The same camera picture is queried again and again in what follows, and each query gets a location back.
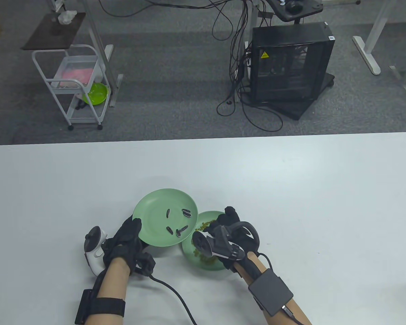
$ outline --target black computer tower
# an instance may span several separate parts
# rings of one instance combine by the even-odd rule
[[[255,102],[316,100],[334,42],[326,22],[253,28],[251,99]]]

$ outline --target floor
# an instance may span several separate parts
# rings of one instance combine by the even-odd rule
[[[406,131],[406,92],[388,69],[391,64],[406,68],[406,0],[399,0],[375,48],[380,76],[370,73],[352,36],[368,35],[381,0],[326,7],[323,13],[306,18],[306,22],[327,21],[336,36],[328,66],[336,83],[300,121],[283,118],[284,127],[277,133],[253,127],[241,110],[229,117],[216,114],[215,107],[229,88],[229,42],[211,36],[215,9],[152,7],[132,18],[118,19],[104,14],[97,0],[90,0],[90,4],[101,37],[105,44],[116,46],[111,65],[115,74],[124,73],[125,79],[116,107],[107,111],[102,131],[93,125],[77,125],[68,131],[31,53],[19,49],[47,13],[46,3],[18,3],[0,0],[0,144]],[[67,3],[69,9],[79,9],[76,0]],[[117,14],[145,5],[142,0],[104,3]],[[198,3],[207,1],[193,0]],[[231,2],[225,13],[237,22],[240,9],[240,2]],[[219,20],[215,34],[228,35],[229,26],[225,19]],[[84,27],[77,42],[89,39]],[[223,112],[230,109],[221,107]],[[253,109],[248,113],[258,125],[278,125],[272,114]]]

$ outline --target green bowl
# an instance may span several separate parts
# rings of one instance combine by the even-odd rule
[[[191,211],[187,218],[182,209]],[[181,243],[194,232],[197,223],[198,210],[194,200],[185,192],[177,189],[159,189],[147,194],[135,206],[134,218],[141,219],[141,231],[138,235],[145,243],[167,247]],[[166,229],[169,226],[173,234]],[[188,226],[180,237],[176,229]]]
[[[223,212],[221,211],[206,211],[202,212],[199,214],[197,218],[197,225],[193,232],[195,230],[203,230],[203,223],[208,223],[211,221],[214,221],[218,218],[220,214]],[[182,249],[183,253],[185,254],[185,257],[188,259],[188,261],[194,265],[199,267],[200,269],[205,269],[207,271],[221,271],[222,269],[226,269],[223,265],[218,260],[218,257],[205,257],[202,255],[197,249],[195,248],[193,242],[192,242],[192,236],[188,237],[182,242]]]
[[[89,92],[89,99],[92,102],[93,106],[102,104],[105,102],[105,99],[107,99],[108,96],[108,88],[106,85],[101,84],[101,83],[95,83],[92,85],[92,88],[90,88]],[[83,101],[88,104],[89,101],[87,99],[87,96],[83,94]]]

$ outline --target white cart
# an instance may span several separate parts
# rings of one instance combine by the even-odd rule
[[[76,44],[71,45],[71,48],[90,48],[93,50],[94,55],[80,55],[80,56],[70,56],[67,50],[37,50],[33,51],[31,57],[35,63],[36,68],[44,79],[45,84],[47,85],[50,93],[53,95],[54,100],[59,106],[63,116],[65,117],[68,123],[68,129],[73,130],[72,123],[97,123],[98,130],[102,130],[102,121],[104,120],[105,111],[107,110],[108,103],[110,101],[111,88],[108,82],[108,79],[105,75],[105,71],[101,68],[99,54],[90,45]],[[44,72],[39,66],[38,61],[36,60],[36,54],[45,52],[62,52],[64,58],[55,74],[51,79],[45,77]],[[73,70],[78,69],[92,69],[92,73],[89,81],[86,84],[76,80],[76,79],[67,79],[63,78],[64,73],[69,73]],[[95,79],[102,80],[107,84],[108,95],[107,99],[100,105],[93,106],[90,100],[88,100],[88,105],[90,110],[78,110],[76,109],[78,104],[81,102],[82,97],[86,96],[88,99],[88,93],[92,88],[93,82]],[[60,94],[74,94],[72,101],[69,105],[67,111],[64,110],[62,104],[60,103],[57,95]]]

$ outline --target black glove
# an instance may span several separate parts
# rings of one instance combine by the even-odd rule
[[[224,212],[225,213],[223,213],[222,215],[219,215],[217,220],[212,222],[204,230],[204,232],[209,232],[209,234],[214,236],[215,234],[213,233],[213,230],[217,226],[219,226],[219,225],[230,226],[230,225],[240,221],[239,216],[236,213],[234,208],[226,207],[224,209]],[[246,230],[245,228],[239,228],[231,234],[232,238],[230,238],[229,241],[242,247],[242,249],[245,251],[245,254],[247,254],[248,252],[254,252],[256,255],[258,255],[258,252],[257,252],[258,243],[252,237],[249,237],[248,236],[249,234],[250,234],[249,231]],[[226,258],[221,258],[221,257],[218,257],[218,259],[223,263],[223,265],[226,269],[230,269],[233,272],[237,272],[236,269],[233,267],[233,264],[236,261],[228,260]],[[238,261],[238,263],[241,266],[243,266],[244,269],[247,270],[247,269],[249,269],[249,267],[248,267],[249,263],[252,263],[252,262],[245,257],[245,259]]]
[[[132,216],[124,221],[114,237],[107,239],[102,245],[104,251],[104,264],[106,268],[116,257],[122,257],[134,272],[137,258],[141,255],[143,245],[138,238],[141,230],[141,219],[132,219]]]

